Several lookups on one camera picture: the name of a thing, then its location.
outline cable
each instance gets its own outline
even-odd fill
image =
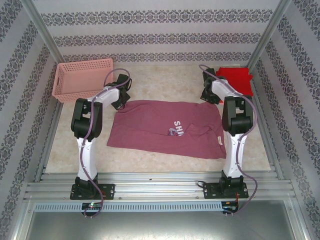
[[[245,97],[244,95],[239,94],[238,92],[234,91],[234,90],[229,86],[229,84],[226,84],[226,83],[225,83],[224,81],[222,81],[220,78],[218,78],[217,76],[215,76],[215,75],[213,75],[212,73],[208,72],[207,70],[203,69],[202,67],[204,67],[204,68],[206,68],[206,69],[209,69],[210,67],[208,67],[208,66],[206,66],[206,65],[204,65],[204,64],[200,64],[200,65],[199,65],[199,68],[200,68],[203,72],[205,72],[205,73],[208,74],[209,76],[215,78],[215,79],[216,79],[218,82],[220,82],[221,84],[225,85],[233,94],[235,94],[235,95],[243,98],[244,100],[246,100],[246,101],[250,104],[250,106],[252,107],[253,113],[254,113],[254,120],[253,120],[253,125],[252,125],[252,127],[249,129],[249,131],[247,131],[246,133],[244,133],[244,134],[238,139],[238,145],[237,145],[237,147],[236,147],[236,152],[235,152],[235,162],[236,162],[236,165],[237,165],[239,171],[240,171],[244,176],[246,176],[247,178],[250,178],[251,180],[254,181],[255,188],[254,188],[254,191],[253,191],[252,195],[251,195],[250,198],[248,199],[248,201],[246,201],[246,203],[245,203],[237,212],[235,212],[235,213],[233,214],[233,215],[236,215],[236,214],[239,214],[239,213],[250,203],[250,201],[254,198],[254,196],[255,196],[255,194],[256,194],[256,192],[257,192],[257,190],[258,190],[258,182],[257,182],[257,180],[256,180],[254,177],[246,174],[246,173],[241,169],[240,164],[239,164],[239,150],[240,150],[240,146],[241,146],[241,140],[242,140],[245,136],[247,136],[249,133],[251,133],[251,132],[253,131],[253,129],[256,127],[256,125],[257,125],[257,118],[258,118],[258,117],[257,117],[257,110],[256,110],[256,107],[254,106],[254,104],[253,104],[247,97]]]
[[[127,74],[128,74],[128,79],[121,83],[121,84],[118,84],[118,85],[115,85],[115,86],[112,86],[112,87],[109,87],[109,88],[104,88],[101,92],[99,92],[91,101],[91,114],[90,114],[90,125],[89,125],[89,130],[87,132],[87,134],[85,135],[85,137],[83,138],[83,141],[82,141],[82,145],[81,145],[81,150],[80,150],[80,164],[81,164],[81,167],[84,171],[84,174],[86,175],[86,177],[89,179],[89,181],[92,183],[92,185],[98,190],[99,194],[100,194],[100,197],[101,197],[101,206],[99,208],[99,210],[92,216],[90,216],[91,219],[93,219],[94,217],[96,217],[102,210],[103,206],[104,206],[104,195],[102,193],[102,191],[100,190],[100,188],[97,186],[97,184],[92,180],[92,178],[90,177],[89,173],[87,172],[86,170],[86,167],[84,165],[84,161],[83,161],[83,154],[84,154],[84,148],[85,148],[85,144],[86,144],[86,140],[88,139],[90,133],[91,133],[91,130],[92,130],[92,127],[93,127],[93,124],[94,124],[94,121],[93,121],[93,117],[94,117],[94,103],[96,101],[96,99],[103,93],[107,92],[107,91],[110,91],[112,89],[115,89],[115,88],[118,88],[118,87],[121,87],[125,84],[127,84],[127,82],[129,82],[130,80],[130,72],[124,68],[115,68],[113,70],[111,70],[105,77],[104,79],[104,83],[103,83],[103,86],[105,87],[105,84],[106,84],[106,81],[107,81],[107,78],[109,77],[109,75],[111,73],[113,73],[114,71],[118,71],[118,70],[123,70],[125,71]],[[85,218],[87,218],[88,216],[86,215],[86,212],[87,210],[90,209],[90,208],[86,208],[83,212],[83,215]]]

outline plastic basket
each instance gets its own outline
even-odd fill
[[[90,98],[103,89],[106,75],[112,69],[112,58],[59,63],[52,96],[62,103]],[[112,73],[106,82],[113,82]]]

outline table surface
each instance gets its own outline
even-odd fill
[[[132,66],[127,67],[132,78],[128,94],[133,100],[202,103],[202,71],[192,66]],[[79,168],[79,151],[71,119],[74,102],[64,103],[55,133],[47,173],[76,173]],[[136,149],[106,146],[116,110],[107,106],[103,110],[103,129],[97,138],[96,166],[98,172],[205,172],[221,171],[225,159],[203,159],[173,154],[148,152]],[[258,126],[246,140],[243,169],[268,171],[269,161]]]

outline red object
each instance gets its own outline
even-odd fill
[[[249,74],[247,67],[220,67],[215,73],[217,76],[223,76],[227,79],[228,83],[239,93],[243,95],[254,95],[251,90],[250,81],[253,78]]]

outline black mounting plate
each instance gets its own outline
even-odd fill
[[[115,186],[114,184],[97,184],[99,189],[102,191],[104,200],[113,200],[115,196]],[[72,185],[71,200],[99,200],[101,199],[99,192],[96,195],[93,195],[92,192],[78,187],[76,184]]]
[[[242,184],[242,187],[227,187],[223,193],[220,184],[217,182],[206,182],[203,184],[204,199],[247,199],[249,197],[247,185]]]

